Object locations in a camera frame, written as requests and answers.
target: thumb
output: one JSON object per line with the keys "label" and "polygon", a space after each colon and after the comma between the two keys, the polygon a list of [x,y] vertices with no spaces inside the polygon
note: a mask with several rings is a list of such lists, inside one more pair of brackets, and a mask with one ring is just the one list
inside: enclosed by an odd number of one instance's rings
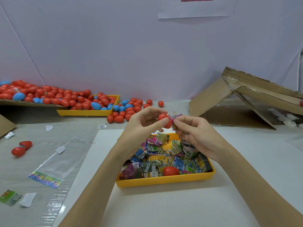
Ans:
{"label": "thumb", "polygon": [[163,128],[169,122],[169,118],[161,119],[148,126],[150,133],[153,133],[161,128]]}
{"label": "thumb", "polygon": [[186,131],[188,133],[191,133],[191,131],[193,130],[192,126],[190,126],[186,123],[183,123],[180,120],[174,119],[173,122],[177,126],[177,128],[182,130],[182,131]]}

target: white wall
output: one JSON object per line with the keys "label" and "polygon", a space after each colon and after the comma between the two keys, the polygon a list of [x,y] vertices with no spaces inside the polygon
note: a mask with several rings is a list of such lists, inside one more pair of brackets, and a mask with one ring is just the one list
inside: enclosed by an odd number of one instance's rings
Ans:
{"label": "white wall", "polygon": [[33,84],[44,84],[0,6],[0,82],[20,78]]}
{"label": "white wall", "polygon": [[281,84],[303,47],[303,0],[238,0],[231,17],[166,20],[157,0],[0,4],[46,84],[122,99],[189,99],[225,66]]}

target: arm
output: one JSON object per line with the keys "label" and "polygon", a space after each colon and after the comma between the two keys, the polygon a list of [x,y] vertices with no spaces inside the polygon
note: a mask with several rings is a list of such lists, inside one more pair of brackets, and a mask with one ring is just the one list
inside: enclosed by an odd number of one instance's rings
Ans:
{"label": "arm", "polygon": [[165,110],[147,107],[131,116],[123,134],[110,150],[93,178],[83,190],[59,227],[99,226],[123,163],[133,156],[147,137],[159,130],[163,132],[169,119],[158,121]]}
{"label": "arm", "polygon": [[303,215],[283,199],[203,118],[174,119],[179,138],[193,144],[225,170],[261,227],[301,226]]}

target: green packet on floor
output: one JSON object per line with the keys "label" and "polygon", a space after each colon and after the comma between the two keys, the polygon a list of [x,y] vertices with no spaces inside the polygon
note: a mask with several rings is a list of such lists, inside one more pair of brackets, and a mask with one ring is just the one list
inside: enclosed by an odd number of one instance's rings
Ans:
{"label": "green packet on floor", "polygon": [[18,194],[16,191],[8,189],[1,195],[0,202],[5,203],[8,206],[13,206],[21,197],[22,194]]}

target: person's left hand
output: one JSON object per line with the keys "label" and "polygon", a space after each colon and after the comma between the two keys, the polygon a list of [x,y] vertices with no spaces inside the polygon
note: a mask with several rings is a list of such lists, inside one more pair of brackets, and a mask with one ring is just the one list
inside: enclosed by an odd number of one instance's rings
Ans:
{"label": "person's left hand", "polygon": [[159,130],[169,122],[168,118],[158,121],[161,113],[168,112],[160,108],[147,107],[131,116],[127,126],[120,136],[117,144],[121,152],[117,153],[125,161],[132,157],[147,137]]}

